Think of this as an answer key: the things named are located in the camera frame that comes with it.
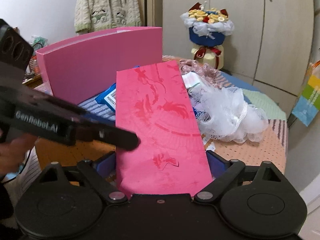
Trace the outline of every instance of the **white cardigan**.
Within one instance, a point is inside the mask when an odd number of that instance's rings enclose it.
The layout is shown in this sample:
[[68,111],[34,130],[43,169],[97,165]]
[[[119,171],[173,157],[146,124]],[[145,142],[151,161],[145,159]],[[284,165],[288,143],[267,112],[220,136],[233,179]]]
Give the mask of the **white cardigan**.
[[138,0],[77,0],[77,33],[140,25]]

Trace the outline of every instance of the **pink envelope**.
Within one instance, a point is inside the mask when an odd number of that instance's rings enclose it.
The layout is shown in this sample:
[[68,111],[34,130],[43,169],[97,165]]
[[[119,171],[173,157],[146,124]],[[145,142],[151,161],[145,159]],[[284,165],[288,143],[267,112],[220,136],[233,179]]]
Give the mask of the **pink envelope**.
[[37,50],[46,89],[79,104],[108,89],[116,71],[162,60],[162,28],[122,27],[88,33]]
[[177,63],[169,61],[119,71],[116,80],[116,125],[134,131],[141,140],[132,152],[117,150],[118,188],[127,196],[194,196],[212,182]]

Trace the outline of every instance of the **blue package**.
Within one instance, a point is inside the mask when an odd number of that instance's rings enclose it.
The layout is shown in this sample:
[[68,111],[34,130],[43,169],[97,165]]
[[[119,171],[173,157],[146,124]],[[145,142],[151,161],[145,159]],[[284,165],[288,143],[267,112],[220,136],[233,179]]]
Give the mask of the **blue package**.
[[116,83],[96,97],[100,105],[107,105],[112,111],[116,111]]

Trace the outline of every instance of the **colorful bag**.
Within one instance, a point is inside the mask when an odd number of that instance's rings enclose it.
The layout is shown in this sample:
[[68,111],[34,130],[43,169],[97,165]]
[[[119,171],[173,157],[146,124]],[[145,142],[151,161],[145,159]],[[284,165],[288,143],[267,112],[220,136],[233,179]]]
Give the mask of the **colorful bag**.
[[305,126],[311,123],[320,109],[320,67],[318,65],[320,65],[320,61],[309,66],[312,74],[292,110],[292,114]]

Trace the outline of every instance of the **black cable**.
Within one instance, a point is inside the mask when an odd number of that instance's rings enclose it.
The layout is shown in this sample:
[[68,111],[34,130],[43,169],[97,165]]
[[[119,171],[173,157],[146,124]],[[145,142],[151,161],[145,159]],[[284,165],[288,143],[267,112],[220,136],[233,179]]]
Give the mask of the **black cable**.
[[[26,163],[24,164],[24,166],[23,166],[22,170],[19,172],[19,174],[21,174],[21,173],[23,172],[24,168],[26,167],[26,165],[27,165],[27,163],[28,163],[28,161],[29,161],[30,155],[31,155],[31,150],[29,150],[29,154],[28,154],[28,157],[27,157]],[[14,177],[14,178],[12,178],[12,179],[7,180],[6,182],[4,182],[4,183],[2,183],[2,184],[4,185],[4,184],[7,184],[7,183],[9,183],[9,182],[11,182],[11,181],[15,180],[17,176],[15,176],[15,177]]]

